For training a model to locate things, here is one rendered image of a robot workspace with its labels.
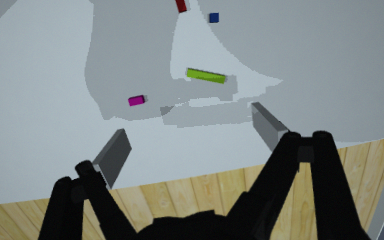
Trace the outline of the small blue block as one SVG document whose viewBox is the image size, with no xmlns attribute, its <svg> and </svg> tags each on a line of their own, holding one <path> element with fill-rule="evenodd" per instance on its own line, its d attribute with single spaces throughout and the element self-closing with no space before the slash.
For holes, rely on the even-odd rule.
<svg viewBox="0 0 384 240">
<path fill-rule="evenodd" d="M 210 13 L 209 19 L 210 19 L 210 23 L 218 23 L 219 22 L 219 13 Z"/>
</svg>

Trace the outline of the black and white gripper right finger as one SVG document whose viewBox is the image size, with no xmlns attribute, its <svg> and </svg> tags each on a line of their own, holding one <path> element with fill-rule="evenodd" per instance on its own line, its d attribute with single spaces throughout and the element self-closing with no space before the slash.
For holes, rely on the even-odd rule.
<svg viewBox="0 0 384 240">
<path fill-rule="evenodd" d="M 251 107 L 253 127 L 272 154 L 206 240 L 270 240 L 300 163 L 311 167 L 317 239 L 371 240 L 361 226 L 332 134 L 315 131 L 301 137 L 259 102 Z"/>
</svg>

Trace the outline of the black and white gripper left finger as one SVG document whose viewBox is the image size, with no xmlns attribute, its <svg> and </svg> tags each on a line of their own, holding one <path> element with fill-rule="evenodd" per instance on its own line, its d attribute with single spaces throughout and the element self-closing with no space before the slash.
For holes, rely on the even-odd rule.
<svg viewBox="0 0 384 240">
<path fill-rule="evenodd" d="M 86 199 L 106 240 L 142 240 L 108 191 L 131 150 L 125 130 L 118 129 L 92 163 L 85 160 L 75 166 L 79 178 L 57 180 L 38 240 L 82 240 Z"/>
</svg>

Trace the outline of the magenta rectangular block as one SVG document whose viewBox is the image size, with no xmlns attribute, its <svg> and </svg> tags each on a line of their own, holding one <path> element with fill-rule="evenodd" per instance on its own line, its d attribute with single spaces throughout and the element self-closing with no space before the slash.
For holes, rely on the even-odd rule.
<svg viewBox="0 0 384 240">
<path fill-rule="evenodd" d="M 145 103 L 144 95 L 130 97 L 128 99 L 128 102 L 130 106 L 144 104 Z"/>
</svg>

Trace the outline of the lime green rod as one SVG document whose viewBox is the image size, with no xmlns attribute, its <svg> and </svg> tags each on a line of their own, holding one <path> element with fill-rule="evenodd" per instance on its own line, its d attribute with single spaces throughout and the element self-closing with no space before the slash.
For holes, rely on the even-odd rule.
<svg viewBox="0 0 384 240">
<path fill-rule="evenodd" d="M 188 68 L 187 77 L 224 84 L 225 76 Z"/>
</svg>

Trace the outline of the dark red rod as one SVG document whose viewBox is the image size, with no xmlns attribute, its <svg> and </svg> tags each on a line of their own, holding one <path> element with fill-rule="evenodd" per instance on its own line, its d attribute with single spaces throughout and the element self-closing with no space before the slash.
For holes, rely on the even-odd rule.
<svg viewBox="0 0 384 240">
<path fill-rule="evenodd" d="M 179 13 L 187 11 L 186 4 L 184 0 L 175 0 Z"/>
</svg>

